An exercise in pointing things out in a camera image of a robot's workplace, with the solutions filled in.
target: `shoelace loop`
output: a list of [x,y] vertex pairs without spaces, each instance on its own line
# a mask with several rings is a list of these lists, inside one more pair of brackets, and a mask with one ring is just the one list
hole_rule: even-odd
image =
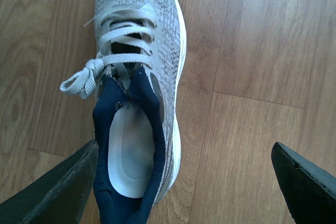
[[65,94],[78,94],[82,99],[86,99],[95,91],[96,82],[94,79],[103,69],[104,62],[101,59],[91,59],[85,64],[83,70],[64,81],[60,90]]

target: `laminate floor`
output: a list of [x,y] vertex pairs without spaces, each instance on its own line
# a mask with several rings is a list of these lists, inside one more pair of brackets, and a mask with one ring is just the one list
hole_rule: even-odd
[[[179,0],[187,58],[179,176],[149,223],[294,223],[280,141],[336,176],[336,0]],[[59,91],[95,57],[95,0],[0,0],[0,202],[94,137]],[[81,223],[99,223],[93,194]]]

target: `midsole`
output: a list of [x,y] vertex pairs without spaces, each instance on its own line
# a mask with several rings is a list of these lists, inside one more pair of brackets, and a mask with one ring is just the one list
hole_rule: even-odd
[[177,8],[177,14],[179,16],[179,23],[180,23],[180,60],[178,63],[178,70],[177,70],[177,76],[176,76],[176,85],[175,85],[175,100],[174,100],[174,126],[173,126],[173,147],[172,147],[172,155],[174,160],[174,167],[173,167],[173,173],[172,173],[172,179],[170,181],[170,184],[168,188],[170,188],[173,183],[175,182],[178,171],[180,169],[180,163],[181,163],[181,137],[180,137],[180,131],[179,131],[179,125],[177,123],[176,119],[176,96],[177,96],[177,87],[178,83],[180,81],[180,77],[182,74],[185,56],[186,56],[186,29],[185,29],[185,23],[184,18],[182,14],[181,7],[179,5],[179,1],[175,0],[176,8]]

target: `gray knit sneaker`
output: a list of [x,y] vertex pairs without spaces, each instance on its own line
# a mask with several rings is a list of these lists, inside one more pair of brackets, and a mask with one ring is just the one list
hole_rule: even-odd
[[[102,77],[113,77],[127,93],[136,74],[146,75],[160,102],[165,140],[164,168],[154,200],[158,202],[176,180],[181,159],[175,114],[177,85],[186,55],[181,8],[177,0],[96,0],[94,20],[97,57],[63,82],[60,89],[83,99],[96,91],[99,99],[102,89],[99,91],[96,85],[104,84]],[[144,196],[152,176],[152,134],[151,123],[132,99],[114,116],[107,168],[109,181],[120,195]]]

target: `gray knit fabric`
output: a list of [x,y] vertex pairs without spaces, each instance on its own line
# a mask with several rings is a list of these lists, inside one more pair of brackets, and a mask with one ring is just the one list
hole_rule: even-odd
[[168,96],[168,104],[165,104],[165,120],[163,131],[166,140],[166,164],[162,183],[156,196],[158,202],[166,193],[172,180],[173,156],[172,136],[175,114],[175,83],[180,59],[180,27],[177,9],[174,0],[96,0],[95,13],[100,14],[106,6],[116,9],[139,9],[145,4],[151,4],[159,18],[164,36],[164,43],[159,45],[159,57],[162,67],[162,75],[157,76],[161,89]]

